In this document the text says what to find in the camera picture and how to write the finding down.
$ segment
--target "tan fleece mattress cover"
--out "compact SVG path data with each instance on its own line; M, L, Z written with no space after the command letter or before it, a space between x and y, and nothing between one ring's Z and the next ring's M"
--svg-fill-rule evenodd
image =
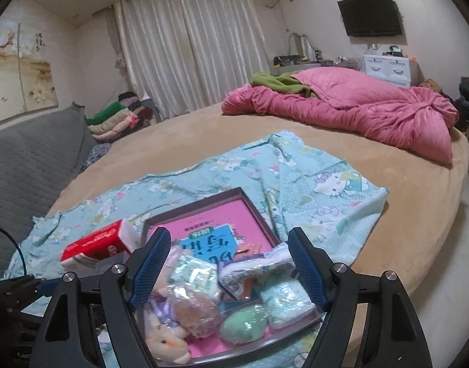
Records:
M354 134L281 117L223 116L217 104L117 141L62 191L48 216L146 174L183 169L284 129L306 145L344 158L373 184L390 190L383 214L352 268L378 276L394 270L412 293L441 249L458 210L469 145L456 129L451 131L453 162L442 167ZM358 345L364 320L365 306L359 306L349 349Z

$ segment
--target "metal bolt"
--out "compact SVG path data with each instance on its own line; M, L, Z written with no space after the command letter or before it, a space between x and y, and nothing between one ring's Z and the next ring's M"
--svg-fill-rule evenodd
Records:
M123 264L116 264L116 265L113 265L112 266L112 272L114 274L120 274L121 272L123 272L125 270L125 267Z
M62 276L62 279L64 279L64 282L71 282L74 279L74 277L76 277L74 272L67 272L66 274Z
M335 263L333 265L333 270L339 273L343 273L347 271L347 266L343 263Z
M396 272L394 271L386 271L385 277L388 278L390 281L395 281L398 278Z

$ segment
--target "black flat screen tv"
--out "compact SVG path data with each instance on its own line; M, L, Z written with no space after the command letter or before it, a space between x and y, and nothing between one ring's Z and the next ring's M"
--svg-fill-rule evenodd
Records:
M382 37L402 34L401 16L393 0L338 2L348 36Z

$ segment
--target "floor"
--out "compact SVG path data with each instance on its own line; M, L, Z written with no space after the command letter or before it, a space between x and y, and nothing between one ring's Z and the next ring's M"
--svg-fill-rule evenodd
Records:
M469 174L449 237L411 299L433 367L447 368L469 338Z

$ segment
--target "white drawer cabinet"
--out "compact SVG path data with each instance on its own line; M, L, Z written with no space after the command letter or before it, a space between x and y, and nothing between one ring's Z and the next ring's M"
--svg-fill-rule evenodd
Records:
M408 58L364 55L364 71L397 87L418 85L418 64Z

